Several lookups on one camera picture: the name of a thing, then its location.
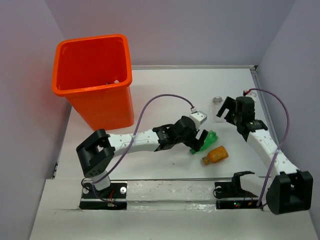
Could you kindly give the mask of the green plastic bottle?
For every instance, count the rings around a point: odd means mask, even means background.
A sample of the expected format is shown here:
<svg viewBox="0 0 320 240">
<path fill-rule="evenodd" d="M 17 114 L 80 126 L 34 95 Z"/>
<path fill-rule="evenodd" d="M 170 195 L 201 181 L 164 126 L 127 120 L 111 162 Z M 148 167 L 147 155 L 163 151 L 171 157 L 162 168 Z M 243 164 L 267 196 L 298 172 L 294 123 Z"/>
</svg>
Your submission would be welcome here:
<svg viewBox="0 0 320 240">
<path fill-rule="evenodd" d="M 202 147 L 199 149 L 198 152 L 202 152 L 202 151 L 208 149 L 212 144 L 216 143 L 218 139 L 219 139 L 219 137 L 218 137 L 217 133 L 213 130 L 210 130 L 204 140 Z M 189 153 L 194 155 L 197 153 L 197 151 L 190 149 Z"/>
</svg>

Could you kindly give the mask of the orange juice bottle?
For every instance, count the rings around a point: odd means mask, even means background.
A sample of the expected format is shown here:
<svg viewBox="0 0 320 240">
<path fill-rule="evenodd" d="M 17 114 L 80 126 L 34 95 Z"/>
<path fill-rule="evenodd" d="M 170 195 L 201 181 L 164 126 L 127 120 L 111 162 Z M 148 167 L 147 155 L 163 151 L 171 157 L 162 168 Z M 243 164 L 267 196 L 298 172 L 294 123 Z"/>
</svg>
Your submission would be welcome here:
<svg viewBox="0 0 320 240">
<path fill-rule="evenodd" d="M 219 146 L 211 150 L 206 156 L 202 158 L 202 163 L 207 166 L 209 164 L 218 163 L 229 157 L 229 154 L 224 146 Z"/>
</svg>

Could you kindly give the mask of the blue label bottle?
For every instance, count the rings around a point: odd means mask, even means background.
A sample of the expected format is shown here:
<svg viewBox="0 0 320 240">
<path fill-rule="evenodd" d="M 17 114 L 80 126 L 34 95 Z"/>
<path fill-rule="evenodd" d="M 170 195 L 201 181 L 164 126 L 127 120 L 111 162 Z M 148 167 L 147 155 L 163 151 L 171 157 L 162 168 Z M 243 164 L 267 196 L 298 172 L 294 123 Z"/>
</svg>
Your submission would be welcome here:
<svg viewBox="0 0 320 240">
<path fill-rule="evenodd" d="M 120 82 L 119 82 L 119 80 L 116 79 L 112 82 L 107 82 L 106 85 L 112 85 L 112 84 L 118 84 L 118 83 L 120 83 Z"/>
</svg>

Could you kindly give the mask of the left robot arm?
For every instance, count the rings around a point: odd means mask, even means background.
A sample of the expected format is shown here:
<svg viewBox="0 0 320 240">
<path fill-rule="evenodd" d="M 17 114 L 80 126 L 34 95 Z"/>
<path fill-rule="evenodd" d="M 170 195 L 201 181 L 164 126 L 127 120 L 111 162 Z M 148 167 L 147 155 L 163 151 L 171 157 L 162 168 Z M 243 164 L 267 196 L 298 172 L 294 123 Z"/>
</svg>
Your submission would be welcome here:
<svg viewBox="0 0 320 240">
<path fill-rule="evenodd" d="M 108 134 L 104 129 L 96 130 L 76 148 L 76 153 L 85 178 L 90 179 L 93 191 L 104 198 L 110 194 L 110 171 L 107 167 L 115 157 L 136 152 L 158 152 L 172 149 L 175 145 L 185 146 L 198 152 L 208 135 L 200 126 L 207 120 L 202 112 L 182 116 L 174 124 L 166 124 L 132 134 Z"/>
</svg>

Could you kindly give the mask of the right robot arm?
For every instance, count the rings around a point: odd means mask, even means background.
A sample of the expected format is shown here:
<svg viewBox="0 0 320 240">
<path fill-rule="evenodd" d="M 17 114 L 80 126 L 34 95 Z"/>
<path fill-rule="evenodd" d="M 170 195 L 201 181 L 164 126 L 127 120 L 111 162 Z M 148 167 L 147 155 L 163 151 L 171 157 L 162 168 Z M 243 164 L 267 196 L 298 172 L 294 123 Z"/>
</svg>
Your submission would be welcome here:
<svg viewBox="0 0 320 240">
<path fill-rule="evenodd" d="M 217 117 L 224 117 L 227 123 L 234 125 L 268 168 L 265 179 L 247 170 L 234 173 L 231 181 L 217 183 L 215 195 L 218 199 L 253 194 L 258 197 L 258 208 L 268 207 L 275 215 L 311 208 L 312 175 L 301 171 L 280 150 L 265 123 L 255 118 L 255 102 L 251 97 L 227 97 Z"/>
</svg>

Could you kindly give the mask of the orange plastic bin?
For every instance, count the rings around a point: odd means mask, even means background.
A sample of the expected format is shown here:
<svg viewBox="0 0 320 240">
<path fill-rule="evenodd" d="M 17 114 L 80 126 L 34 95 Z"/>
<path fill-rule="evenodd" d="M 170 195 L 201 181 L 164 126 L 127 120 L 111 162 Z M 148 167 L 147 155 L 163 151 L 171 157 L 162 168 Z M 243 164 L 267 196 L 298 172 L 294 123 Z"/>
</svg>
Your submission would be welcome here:
<svg viewBox="0 0 320 240">
<path fill-rule="evenodd" d="M 119 80 L 117 84 L 106 85 Z M 134 124 L 129 43 L 123 34 L 68 39 L 55 51 L 52 91 L 64 97 L 91 129 Z"/>
</svg>

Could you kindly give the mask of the clear plastic cup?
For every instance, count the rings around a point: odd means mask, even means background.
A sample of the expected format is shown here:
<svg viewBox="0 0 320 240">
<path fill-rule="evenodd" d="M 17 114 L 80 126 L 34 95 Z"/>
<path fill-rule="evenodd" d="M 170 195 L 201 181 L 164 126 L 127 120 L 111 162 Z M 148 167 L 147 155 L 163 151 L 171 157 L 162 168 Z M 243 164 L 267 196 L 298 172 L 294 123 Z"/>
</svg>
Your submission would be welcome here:
<svg viewBox="0 0 320 240">
<path fill-rule="evenodd" d="M 223 103 L 224 100 L 220 96 L 216 96 L 212 99 L 212 116 L 215 123 L 223 123 L 225 121 L 223 118 L 217 116 Z"/>
</svg>

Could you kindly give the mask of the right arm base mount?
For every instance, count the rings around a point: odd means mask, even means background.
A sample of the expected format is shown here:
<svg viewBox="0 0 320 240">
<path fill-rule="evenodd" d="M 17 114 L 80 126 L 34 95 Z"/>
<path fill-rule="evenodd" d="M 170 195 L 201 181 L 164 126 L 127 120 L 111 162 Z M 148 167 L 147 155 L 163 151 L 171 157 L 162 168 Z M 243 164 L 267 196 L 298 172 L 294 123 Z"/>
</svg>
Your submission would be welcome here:
<svg viewBox="0 0 320 240">
<path fill-rule="evenodd" d="M 240 171 L 230 180 L 214 183 L 213 196 L 217 210 L 259 209 L 264 204 L 258 203 L 264 178 L 252 171 Z"/>
</svg>

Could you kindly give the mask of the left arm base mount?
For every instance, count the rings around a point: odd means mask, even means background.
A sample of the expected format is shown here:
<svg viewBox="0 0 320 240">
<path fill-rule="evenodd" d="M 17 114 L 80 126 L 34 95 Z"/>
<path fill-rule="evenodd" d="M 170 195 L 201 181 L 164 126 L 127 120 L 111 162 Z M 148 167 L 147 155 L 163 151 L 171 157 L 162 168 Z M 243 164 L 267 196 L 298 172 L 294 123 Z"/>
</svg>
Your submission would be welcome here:
<svg viewBox="0 0 320 240">
<path fill-rule="evenodd" d="M 79 202 L 81 210 L 126 210 L 127 209 L 127 181 L 111 181 L 110 187 L 93 191 L 91 181 L 84 178 L 81 181 L 82 192 Z"/>
</svg>

